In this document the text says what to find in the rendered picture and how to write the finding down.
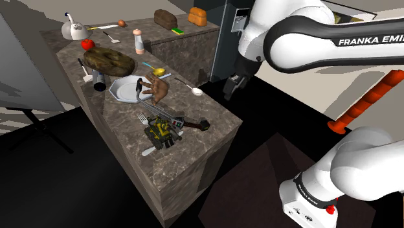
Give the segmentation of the black mallet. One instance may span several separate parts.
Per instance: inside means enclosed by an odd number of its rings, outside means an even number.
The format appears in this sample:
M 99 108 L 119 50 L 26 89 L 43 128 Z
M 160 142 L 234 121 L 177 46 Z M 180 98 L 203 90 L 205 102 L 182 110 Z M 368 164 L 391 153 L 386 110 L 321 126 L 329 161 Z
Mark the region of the black mallet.
M 183 127 L 195 128 L 201 131 L 207 131 L 210 127 L 210 123 L 208 122 L 208 120 L 201 120 L 199 121 L 199 123 L 187 122 L 185 119 L 182 119 L 182 121 L 183 121 Z

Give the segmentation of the framed wall picture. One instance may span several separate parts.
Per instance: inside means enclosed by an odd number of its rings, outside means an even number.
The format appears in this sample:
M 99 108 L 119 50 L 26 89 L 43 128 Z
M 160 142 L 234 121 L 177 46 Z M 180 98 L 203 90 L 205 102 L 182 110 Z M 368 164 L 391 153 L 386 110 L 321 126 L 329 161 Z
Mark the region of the framed wall picture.
M 377 17 L 376 13 L 359 10 L 350 6 L 321 0 L 334 14 L 335 24 L 360 21 L 372 21 Z

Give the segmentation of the black-handled white spatula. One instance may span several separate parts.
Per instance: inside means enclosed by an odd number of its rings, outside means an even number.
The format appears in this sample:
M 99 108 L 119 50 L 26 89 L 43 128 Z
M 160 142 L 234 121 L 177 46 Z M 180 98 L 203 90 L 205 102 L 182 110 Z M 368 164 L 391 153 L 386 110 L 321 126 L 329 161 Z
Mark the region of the black-handled white spatula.
M 84 71 L 84 74 L 85 74 L 85 75 L 83 76 L 84 82 L 92 81 L 92 80 L 93 80 L 93 75 L 91 75 L 91 74 L 89 74 L 89 73 L 87 72 L 87 69 L 86 69 L 86 67 L 84 66 L 84 64 L 82 63 L 81 59 L 78 59 L 78 62 L 79 62 L 79 64 L 80 64 L 80 66 L 82 67 L 82 69 L 83 69 L 83 71 Z

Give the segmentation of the dark metal cup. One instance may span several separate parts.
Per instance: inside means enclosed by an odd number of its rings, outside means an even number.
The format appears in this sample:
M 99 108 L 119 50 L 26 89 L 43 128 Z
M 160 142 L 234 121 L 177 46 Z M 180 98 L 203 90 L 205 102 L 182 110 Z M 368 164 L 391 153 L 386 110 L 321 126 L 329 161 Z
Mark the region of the dark metal cup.
M 93 69 L 92 76 L 93 76 L 93 88 L 99 92 L 104 91 L 106 89 L 106 81 L 104 74 Z

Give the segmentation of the brown hand figure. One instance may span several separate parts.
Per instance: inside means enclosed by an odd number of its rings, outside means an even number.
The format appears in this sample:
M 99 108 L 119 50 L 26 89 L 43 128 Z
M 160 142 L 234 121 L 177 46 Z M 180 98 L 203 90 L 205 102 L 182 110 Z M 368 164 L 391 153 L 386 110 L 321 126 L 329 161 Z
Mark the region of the brown hand figure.
M 141 82 L 140 84 L 147 87 L 148 90 L 143 91 L 142 94 L 152 94 L 153 98 L 151 102 L 155 106 L 168 94 L 169 85 L 159 77 L 155 76 L 153 73 L 145 75 L 145 78 L 149 81 L 149 83 Z

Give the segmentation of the dark refrigerator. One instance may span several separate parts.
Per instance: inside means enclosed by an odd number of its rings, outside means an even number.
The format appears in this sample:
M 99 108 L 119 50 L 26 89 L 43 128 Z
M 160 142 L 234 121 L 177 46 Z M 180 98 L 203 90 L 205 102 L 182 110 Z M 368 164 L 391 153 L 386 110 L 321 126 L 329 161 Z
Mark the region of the dark refrigerator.
M 210 82 L 227 79 L 235 72 L 234 63 L 238 55 L 241 31 L 248 22 L 254 2 L 255 0 L 225 0 Z M 236 25 L 236 31 L 234 31 L 233 24 L 238 17 L 238 11 L 242 11 L 245 19 L 242 19 L 241 25 Z

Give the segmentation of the large brown potato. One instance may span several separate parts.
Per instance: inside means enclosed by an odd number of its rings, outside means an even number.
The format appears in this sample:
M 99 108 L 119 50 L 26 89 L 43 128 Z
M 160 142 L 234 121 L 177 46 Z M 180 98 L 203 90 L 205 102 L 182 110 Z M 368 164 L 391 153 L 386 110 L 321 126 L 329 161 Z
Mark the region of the large brown potato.
M 104 47 L 92 47 L 84 52 L 86 66 L 109 76 L 124 77 L 135 69 L 135 61 L 121 52 Z

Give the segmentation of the silver spoon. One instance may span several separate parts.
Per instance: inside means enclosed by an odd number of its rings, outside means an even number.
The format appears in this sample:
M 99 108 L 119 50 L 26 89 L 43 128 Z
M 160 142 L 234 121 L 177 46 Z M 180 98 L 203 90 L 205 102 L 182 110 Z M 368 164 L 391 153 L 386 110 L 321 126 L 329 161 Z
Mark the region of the silver spoon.
M 203 94 L 203 91 L 197 87 L 191 87 L 190 85 L 188 85 L 186 82 L 180 80 L 179 78 L 175 77 L 175 79 L 181 83 L 183 83 L 184 85 L 186 85 L 188 88 L 191 89 L 191 92 L 195 95 L 195 96 L 201 96 Z

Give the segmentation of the orange bread loaf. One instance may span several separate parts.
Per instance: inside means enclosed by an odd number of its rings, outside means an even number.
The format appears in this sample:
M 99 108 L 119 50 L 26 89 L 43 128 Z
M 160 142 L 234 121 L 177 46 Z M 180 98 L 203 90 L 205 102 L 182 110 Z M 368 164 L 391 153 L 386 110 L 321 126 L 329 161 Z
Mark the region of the orange bread loaf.
M 197 26 L 204 27 L 207 25 L 207 13 L 201 8 L 192 7 L 188 14 L 188 21 Z

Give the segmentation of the yellow toy tank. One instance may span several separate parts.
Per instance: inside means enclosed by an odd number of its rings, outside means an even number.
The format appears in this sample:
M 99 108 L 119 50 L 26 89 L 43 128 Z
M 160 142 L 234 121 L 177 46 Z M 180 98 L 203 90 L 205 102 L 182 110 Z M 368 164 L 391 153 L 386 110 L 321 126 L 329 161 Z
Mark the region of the yellow toy tank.
M 156 116 L 154 119 L 147 117 L 148 127 L 144 132 L 153 146 L 160 150 L 162 148 L 169 148 L 175 144 L 175 141 L 181 141 L 182 137 L 179 132 L 176 132 L 168 123 L 167 120 Z

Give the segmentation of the grey board on black easel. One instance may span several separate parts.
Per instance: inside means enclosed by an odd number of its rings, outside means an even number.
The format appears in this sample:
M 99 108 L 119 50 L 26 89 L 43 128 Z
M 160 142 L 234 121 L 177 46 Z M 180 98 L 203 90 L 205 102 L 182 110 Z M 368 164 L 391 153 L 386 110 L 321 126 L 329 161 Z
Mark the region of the grey board on black easel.
M 2 14 L 0 14 L 0 107 L 23 112 L 34 127 L 32 132 L 12 145 L 11 150 L 40 131 L 52 138 L 67 153 L 73 153 L 33 114 L 34 110 L 63 111 L 64 107 Z

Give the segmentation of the white table knife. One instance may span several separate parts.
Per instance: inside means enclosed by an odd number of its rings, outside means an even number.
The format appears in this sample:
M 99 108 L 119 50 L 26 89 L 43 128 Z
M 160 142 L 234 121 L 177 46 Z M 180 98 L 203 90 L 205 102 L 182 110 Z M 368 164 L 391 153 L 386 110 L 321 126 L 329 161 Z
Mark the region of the white table knife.
M 179 136 L 178 140 L 179 140 L 179 141 L 181 140 L 181 136 L 182 136 L 183 133 L 184 133 L 184 131 L 180 131 L 180 132 L 178 133 L 178 136 Z M 146 150 L 144 150 L 144 151 L 142 152 L 142 155 L 143 155 L 143 156 L 147 156 L 148 154 L 152 153 L 154 150 L 155 150 L 155 147 L 154 147 L 154 146 L 151 147 L 151 148 L 148 148 L 148 149 L 146 149 Z

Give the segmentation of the white octagonal plate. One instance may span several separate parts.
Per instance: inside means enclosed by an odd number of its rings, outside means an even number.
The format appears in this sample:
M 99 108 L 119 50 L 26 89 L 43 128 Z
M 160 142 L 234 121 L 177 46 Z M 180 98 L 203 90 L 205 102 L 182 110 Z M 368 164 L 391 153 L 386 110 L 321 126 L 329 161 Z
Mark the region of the white octagonal plate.
M 136 104 L 139 102 L 136 91 L 137 81 L 139 78 L 143 82 L 150 84 L 150 81 L 147 80 L 145 76 L 129 75 L 115 80 L 111 84 L 109 92 L 119 102 Z

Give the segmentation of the dark brown bread loaf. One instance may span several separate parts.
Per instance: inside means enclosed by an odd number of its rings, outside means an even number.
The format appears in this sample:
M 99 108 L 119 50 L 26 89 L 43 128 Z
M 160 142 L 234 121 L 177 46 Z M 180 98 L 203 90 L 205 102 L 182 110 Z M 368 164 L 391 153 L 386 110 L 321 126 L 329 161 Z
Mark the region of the dark brown bread loaf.
M 154 12 L 154 22 L 166 30 L 177 28 L 177 18 L 167 10 L 158 9 Z

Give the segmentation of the silver kettle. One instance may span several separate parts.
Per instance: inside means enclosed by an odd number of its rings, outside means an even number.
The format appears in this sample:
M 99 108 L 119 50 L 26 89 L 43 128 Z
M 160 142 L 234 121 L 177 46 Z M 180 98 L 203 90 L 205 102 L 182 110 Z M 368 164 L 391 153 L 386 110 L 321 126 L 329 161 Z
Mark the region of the silver kettle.
M 65 16 L 69 18 L 67 22 L 62 25 L 62 36 L 67 40 L 84 40 L 89 38 L 93 32 L 88 30 L 87 27 L 75 21 L 70 13 L 66 12 Z

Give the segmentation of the orange ribbed bat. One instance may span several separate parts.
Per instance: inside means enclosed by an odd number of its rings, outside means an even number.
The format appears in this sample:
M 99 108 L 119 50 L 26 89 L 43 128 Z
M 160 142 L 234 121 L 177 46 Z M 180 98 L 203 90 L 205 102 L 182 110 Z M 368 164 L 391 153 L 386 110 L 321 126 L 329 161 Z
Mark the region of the orange ribbed bat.
M 345 134 L 345 127 L 360 116 L 372 104 L 404 80 L 403 70 L 391 70 L 376 85 L 369 89 L 355 104 L 347 109 L 337 120 L 327 123 L 329 129 L 338 134 Z

